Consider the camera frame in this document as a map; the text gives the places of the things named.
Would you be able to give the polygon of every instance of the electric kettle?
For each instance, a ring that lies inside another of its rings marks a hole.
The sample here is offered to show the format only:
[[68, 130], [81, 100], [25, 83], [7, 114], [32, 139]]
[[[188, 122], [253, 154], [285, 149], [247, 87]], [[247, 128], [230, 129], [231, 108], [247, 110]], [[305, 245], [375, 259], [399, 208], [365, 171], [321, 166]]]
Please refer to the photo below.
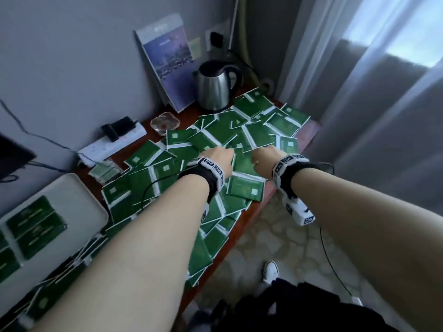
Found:
[[[229, 73], [236, 74], [236, 81], [231, 85]], [[211, 113], [227, 108], [229, 100], [235, 95], [243, 81], [243, 75], [237, 66], [228, 61], [206, 61], [200, 65], [197, 73], [198, 103]]]

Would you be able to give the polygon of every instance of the curtain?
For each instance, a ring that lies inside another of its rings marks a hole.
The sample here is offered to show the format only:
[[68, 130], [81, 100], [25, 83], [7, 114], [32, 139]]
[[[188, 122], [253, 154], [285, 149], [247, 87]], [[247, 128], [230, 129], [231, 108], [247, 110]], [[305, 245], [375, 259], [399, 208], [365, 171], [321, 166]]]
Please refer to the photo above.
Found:
[[443, 0], [303, 0], [276, 96], [322, 129], [304, 155], [443, 215]]

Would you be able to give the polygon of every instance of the table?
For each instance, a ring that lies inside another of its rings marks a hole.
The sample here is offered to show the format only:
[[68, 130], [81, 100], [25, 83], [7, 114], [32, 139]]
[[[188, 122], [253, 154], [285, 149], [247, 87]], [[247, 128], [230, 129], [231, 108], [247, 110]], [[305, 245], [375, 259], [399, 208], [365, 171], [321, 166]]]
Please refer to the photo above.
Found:
[[[242, 88], [239, 90], [239, 92], [237, 92], [237, 95], [241, 95], [246, 91], [247, 89]], [[273, 102], [277, 107], [282, 107], [283, 105], [281, 102], [277, 100], [273, 100]], [[180, 126], [178, 129], [186, 129], [191, 124], [193, 124], [200, 115], [208, 114], [208, 112], [203, 111], [197, 103], [192, 104], [181, 113], [176, 113], [171, 109], [170, 106], [167, 106], [163, 111], [171, 112], [180, 120]], [[147, 134], [144, 137], [138, 139], [134, 143], [126, 146], [125, 148], [123, 148], [122, 150], [111, 156], [112, 160], [116, 162], [121, 168], [127, 167], [124, 161], [128, 159], [133, 153], [135, 153], [136, 150], [138, 150], [147, 140], [150, 139], [153, 142], [158, 142], [163, 138], [163, 136], [158, 135], [151, 128], [150, 122], [151, 122], [150, 119], [142, 122], [143, 127], [145, 127], [147, 131]], [[300, 152], [302, 152], [307, 147], [309, 142], [313, 139], [315, 134], [317, 134], [320, 128], [321, 125], [318, 122], [315, 122], [313, 120], [308, 120], [308, 122], [306, 122], [305, 125], [299, 130], [296, 137]], [[91, 170], [90, 168], [83, 166], [77, 168], [75, 170], [75, 173], [80, 177], [81, 181], [91, 191], [91, 193], [95, 196], [95, 198], [98, 201], [100, 201], [103, 204], [103, 206], [107, 209], [101, 193], [102, 186], [98, 182], [96, 182], [94, 178], [88, 175], [90, 170]], [[199, 280], [198, 285], [194, 288], [185, 290], [185, 292], [183, 293], [179, 312], [182, 312], [188, 306], [188, 304], [192, 301], [195, 295], [200, 291], [202, 286], [204, 286], [209, 277], [214, 273], [214, 271], [217, 269], [220, 263], [228, 255], [229, 251], [235, 246], [237, 240], [241, 237], [241, 235], [245, 231], [246, 226], [252, 223], [252, 221], [258, 217], [260, 212], [263, 210], [263, 207], [269, 202], [269, 200], [271, 199], [271, 197], [274, 195], [275, 192], [276, 192], [276, 187], [274, 186], [274, 184], [271, 181], [267, 181], [264, 187], [263, 201], [261, 203], [256, 201], [252, 202], [249, 209], [241, 213], [240, 218], [238, 219], [234, 228], [231, 230], [229, 234], [228, 241], [224, 244], [220, 252], [217, 254], [212, 265], [210, 265], [207, 268], [207, 270]]]

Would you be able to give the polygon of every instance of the ashtray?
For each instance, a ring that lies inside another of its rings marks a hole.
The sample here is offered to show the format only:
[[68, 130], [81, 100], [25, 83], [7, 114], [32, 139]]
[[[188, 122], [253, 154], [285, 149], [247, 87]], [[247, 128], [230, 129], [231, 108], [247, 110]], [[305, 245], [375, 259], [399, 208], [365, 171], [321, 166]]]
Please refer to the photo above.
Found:
[[174, 130], [179, 126], [180, 120], [170, 112], [164, 112], [151, 120], [152, 129], [161, 136], [166, 135], [167, 130]]

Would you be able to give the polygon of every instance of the floor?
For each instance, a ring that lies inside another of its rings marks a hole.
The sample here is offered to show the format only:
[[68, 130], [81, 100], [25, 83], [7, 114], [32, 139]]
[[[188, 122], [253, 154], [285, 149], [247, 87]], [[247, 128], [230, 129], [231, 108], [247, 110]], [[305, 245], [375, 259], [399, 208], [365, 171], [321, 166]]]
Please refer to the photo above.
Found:
[[[318, 225], [315, 222], [302, 227], [295, 225], [281, 207], [280, 198], [279, 193], [274, 195], [197, 295], [200, 308], [214, 307], [222, 297], [235, 304], [243, 295], [252, 293], [261, 280], [261, 268], [267, 260], [277, 262], [281, 278], [291, 283], [309, 282], [336, 293], [343, 302], [350, 302], [350, 296], [326, 260]], [[379, 312], [399, 331], [414, 331], [324, 231], [323, 239], [335, 271], [353, 296], [358, 296], [363, 305]]]

